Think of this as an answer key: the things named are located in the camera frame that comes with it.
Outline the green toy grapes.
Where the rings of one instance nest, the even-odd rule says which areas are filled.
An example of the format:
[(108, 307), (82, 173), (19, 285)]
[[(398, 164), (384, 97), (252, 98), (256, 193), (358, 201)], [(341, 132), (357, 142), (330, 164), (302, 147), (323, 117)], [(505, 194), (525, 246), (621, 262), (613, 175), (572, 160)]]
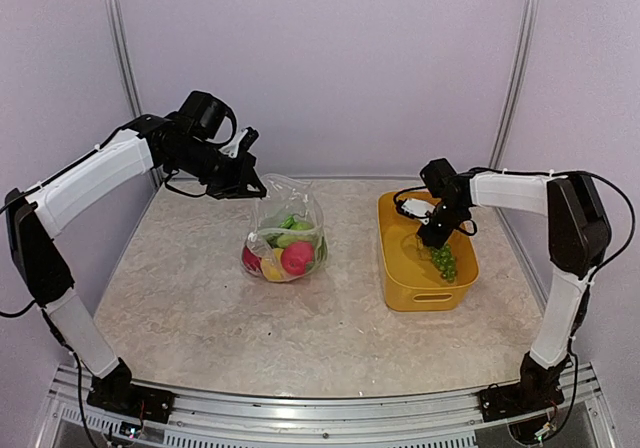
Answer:
[(457, 277), (457, 262), (449, 243), (441, 248), (429, 248), (430, 260), (438, 270), (440, 277), (447, 283), (453, 283)]

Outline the green toy apple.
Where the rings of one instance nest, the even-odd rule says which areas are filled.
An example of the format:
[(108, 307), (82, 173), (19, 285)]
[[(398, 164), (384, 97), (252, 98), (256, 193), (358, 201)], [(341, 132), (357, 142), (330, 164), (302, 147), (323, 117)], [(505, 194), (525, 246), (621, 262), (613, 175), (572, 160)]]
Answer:
[(273, 248), (286, 249), (293, 243), (301, 241), (300, 235), (287, 234), (287, 233), (274, 233), (266, 236), (268, 245)]

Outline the clear zip top bag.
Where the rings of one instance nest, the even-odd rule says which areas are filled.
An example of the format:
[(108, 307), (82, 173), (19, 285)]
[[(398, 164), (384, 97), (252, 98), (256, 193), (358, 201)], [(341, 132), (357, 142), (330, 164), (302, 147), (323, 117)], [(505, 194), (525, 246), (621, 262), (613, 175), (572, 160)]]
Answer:
[[(315, 250), (318, 238), (325, 237), (325, 232), (324, 214), (314, 196), (312, 183), (279, 174), (267, 174), (261, 178), (261, 181), (267, 188), (267, 195), (263, 199), (257, 199), (254, 203), (251, 230), (245, 238), (243, 247), (247, 246), (262, 259), (271, 255), (273, 250), (268, 245), (266, 236), (274, 233), (287, 233), (300, 235), (301, 241), (310, 242)], [(313, 223), (315, 229), (308, 234), (294, 232), (291, 229), (280, 229), (279, 224), (289, 215), (294, 215), (296, 221), (306, 220)], [(284, 273), (284, 281), (270, 283), (293, 282), (311, 274), (292, 276), (285, 271)], [(267, 281), (263, 274), (261, 276), (249, 274)]]

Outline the red toy tomato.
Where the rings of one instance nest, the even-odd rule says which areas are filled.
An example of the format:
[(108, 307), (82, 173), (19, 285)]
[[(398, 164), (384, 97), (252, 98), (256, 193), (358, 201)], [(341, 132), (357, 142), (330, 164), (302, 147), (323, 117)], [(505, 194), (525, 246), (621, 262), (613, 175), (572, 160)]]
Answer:
[(251, 274), (261, 276), (261, 258), (256, 256), (247, 246), (242, 250), (242, 264)]

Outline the red toy apple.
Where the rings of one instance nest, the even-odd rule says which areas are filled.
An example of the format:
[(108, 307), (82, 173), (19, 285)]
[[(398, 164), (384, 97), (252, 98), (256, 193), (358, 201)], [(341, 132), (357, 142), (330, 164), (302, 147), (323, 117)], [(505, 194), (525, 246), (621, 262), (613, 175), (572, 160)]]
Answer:
[(307, 241), (297, 241), (284, 249), (280, 262), (286, 273), (292, 276), (302, 276), (314, 262), (315, 250)]

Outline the yellow toy lemon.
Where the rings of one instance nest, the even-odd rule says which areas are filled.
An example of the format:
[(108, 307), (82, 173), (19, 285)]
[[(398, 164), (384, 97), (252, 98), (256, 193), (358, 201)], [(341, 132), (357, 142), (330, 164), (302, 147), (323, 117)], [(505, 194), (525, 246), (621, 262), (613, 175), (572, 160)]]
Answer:
[(285, 280), (285, 273), (281, 265), (282, 248), (274, 248), (272, 254), (265, 256), (260, 261), (262, 274), (269, 282), (282, 282)]

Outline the green toy cucumber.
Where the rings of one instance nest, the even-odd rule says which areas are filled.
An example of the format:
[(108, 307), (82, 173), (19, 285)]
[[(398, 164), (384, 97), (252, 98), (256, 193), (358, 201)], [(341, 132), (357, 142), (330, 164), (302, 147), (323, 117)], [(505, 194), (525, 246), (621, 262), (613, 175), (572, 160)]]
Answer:
[(295, 220), (295, 216), (294, 215), (289, 215), (287, 218), (285, 218), (280, 224), (279, 224), (279, 228), (280, 229), (291, 229), (296, 223)]

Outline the green toy pear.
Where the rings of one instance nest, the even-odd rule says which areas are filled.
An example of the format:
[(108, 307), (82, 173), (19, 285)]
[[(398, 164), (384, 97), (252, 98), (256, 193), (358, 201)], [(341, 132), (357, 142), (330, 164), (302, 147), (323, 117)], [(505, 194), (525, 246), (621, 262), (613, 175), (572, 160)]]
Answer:
[(315, 229), (315, 225), (309, 221), (306, 220), (301, 220), (301, 221), (296, 221), (294, 222), (290, 229), (294, 232), (300, 232), (300, 233), (310, 233), (312, 230)]

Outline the orange toy carrot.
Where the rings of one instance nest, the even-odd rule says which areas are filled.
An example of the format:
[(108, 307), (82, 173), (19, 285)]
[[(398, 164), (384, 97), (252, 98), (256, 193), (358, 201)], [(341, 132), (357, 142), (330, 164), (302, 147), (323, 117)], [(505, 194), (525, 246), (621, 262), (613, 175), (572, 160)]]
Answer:
[(323, 265), (327, 258), (327, 244), (324, 236), (318, 238), (314, 255), (311, 261), (306, 264), (306, 273), (312, 273)]

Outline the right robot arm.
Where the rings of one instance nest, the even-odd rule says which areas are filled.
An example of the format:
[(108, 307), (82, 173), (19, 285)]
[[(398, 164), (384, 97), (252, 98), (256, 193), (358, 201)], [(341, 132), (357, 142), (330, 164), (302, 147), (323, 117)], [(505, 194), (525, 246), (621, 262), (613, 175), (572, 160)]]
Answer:
[(556, 388), (585, 316), (595, 276), (614, 259), (606, 253), (612, 228), (596, 185), (616, 186), (584, 170), (527, 172), (476, 167), (458, 172), (445, 158), (430, 161), (420, 178), (438, 201), (432, 210), (418, 216), (422, 222), (418, 236), (428, 247), (443, 247), (471, 220), (474, 207), (534, 213), (547, 221), (551, 287), (540, 330), (511, 391), (512, 404), (531, 412)]

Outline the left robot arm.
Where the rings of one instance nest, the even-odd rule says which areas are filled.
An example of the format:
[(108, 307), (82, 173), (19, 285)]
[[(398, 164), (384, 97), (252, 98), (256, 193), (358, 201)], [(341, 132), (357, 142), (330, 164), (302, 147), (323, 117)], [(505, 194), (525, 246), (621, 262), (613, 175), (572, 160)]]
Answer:
[(165, 185), (187, 174), (212, 199), (264, 197), (252, 152), (258, 138), (255, 128), (239, 126), (227, 103), (193, 91), (179, 109), (143, 114), (59, 172), (7, 194), (7, 234), (19, 275), (53, 333), (102, 382), (102, 398), (118, 412), (133, 411), (139, 389), (78, 293), (59, 238), (114, 192), (156, 170), (164, 172)]

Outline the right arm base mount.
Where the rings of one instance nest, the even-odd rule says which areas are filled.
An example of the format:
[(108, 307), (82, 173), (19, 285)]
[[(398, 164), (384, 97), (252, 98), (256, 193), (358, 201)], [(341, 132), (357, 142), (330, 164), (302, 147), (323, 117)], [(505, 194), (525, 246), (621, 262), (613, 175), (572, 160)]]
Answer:
[(484, 422), (518, 417), (558, 406), (565, 401), (560, 387), (542, 393), (526, 391), (520, 382), (499, 386), (492, 384), (477, 393)]

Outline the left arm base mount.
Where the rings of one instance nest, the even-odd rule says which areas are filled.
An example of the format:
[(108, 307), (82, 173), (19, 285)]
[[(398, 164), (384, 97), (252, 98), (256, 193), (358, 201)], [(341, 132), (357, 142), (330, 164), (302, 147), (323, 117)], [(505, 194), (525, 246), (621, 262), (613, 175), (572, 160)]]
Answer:
[(119, 388), (93, 387), (90, 406), (119, 415), (167, 424), (176, 395), (168, 390), (129, 384)]

